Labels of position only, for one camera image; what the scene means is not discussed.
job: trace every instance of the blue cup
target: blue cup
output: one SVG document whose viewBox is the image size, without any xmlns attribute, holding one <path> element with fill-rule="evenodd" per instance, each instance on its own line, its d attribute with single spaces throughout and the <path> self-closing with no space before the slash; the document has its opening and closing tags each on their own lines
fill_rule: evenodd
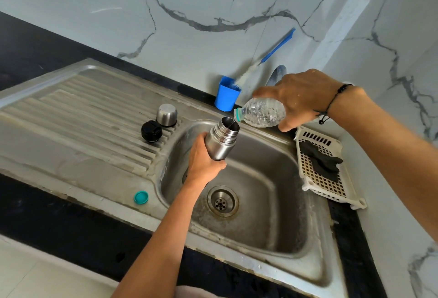
<svg viewBox="0 0 438 298">
<path fill-rule="evenodd" d="M 219 83 L 215 106 L 222 111 L 231 111 L 242 90 L 234 84 L 234 79 L 223 76 Z"/>
</svg>

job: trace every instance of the sink basin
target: sink basin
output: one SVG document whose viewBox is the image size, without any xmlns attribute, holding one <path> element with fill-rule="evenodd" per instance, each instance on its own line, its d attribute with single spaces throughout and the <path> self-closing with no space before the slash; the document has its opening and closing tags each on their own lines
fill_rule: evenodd
<svg viewBox="0 0 438 298">
<path fill-rule="evenodd" d="M 177 123 L 147 143 L 141 126 L 164 103 Z M 0 170 L 155 231 L 193 141 L 224 114 L 85 60 L 0 92 Z M 241 124 L 227 168 L 195 204 L 186 246 L 313 297 L 346 297 L 327 200 L 301 190 L 296 156 L 290 137 Z M 138 191 L 148 202 L 134 202 Z"/>
<path fill-rule="evenodd" d="M 171 204 L 181 189 L 196 136 L 209 131 L 214 124 L 195 122 L 174 145 L 161 182 L 161 194 L 167 203 Z M 303 183 L 292 157 L 295 151 L 287 153 L 241 131 L 226 159 L 227 167 L 207 184 L 196 202 L 192 220 L 251 248 L 299 252 L 307 239 L 308 224 Z"/>
</svg>

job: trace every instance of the hand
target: hand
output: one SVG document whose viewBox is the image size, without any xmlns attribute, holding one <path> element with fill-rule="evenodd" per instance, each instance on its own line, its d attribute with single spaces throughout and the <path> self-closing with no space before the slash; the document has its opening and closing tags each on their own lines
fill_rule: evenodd
<svg viewBox="0 0 438 298">
<path fill-rule="evenodd" d="M 202 188 L 213 180 L 227 164 L 225 161 L 214 161 L 211 159 L 207 148 L 205 148 L 205 136 L 207 132 L 199 134 L 193 143 L 189 156 L 189 170 L 186 183 L 195 181 Z"/>
<path fill-rule="evenodd" d="M 325 111 L 336 95 L 342 82 L 332 79 L 321 71 L 311 69 L 297 74 L 286 74 L 273 87 L 261 87 L 252 97 L 273 98 L 283 103 L 286 118 L 278 128 L 289 131 L 318 116 L 317 111 Z"/>
</svg>

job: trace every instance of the sink drain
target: sink drain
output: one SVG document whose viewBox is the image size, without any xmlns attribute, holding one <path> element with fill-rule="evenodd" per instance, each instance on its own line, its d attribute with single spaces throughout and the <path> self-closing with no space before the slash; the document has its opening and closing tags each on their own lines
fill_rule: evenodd
<svg viewBox="0 0 438 298">
<path fill-rule="evenodd" d="M 207 195 L 210 210 L 221 217 L 234 215 L 239 208 L 239 199 L 232 189 L 225 185 L 213 187 Z"/>
</svg>

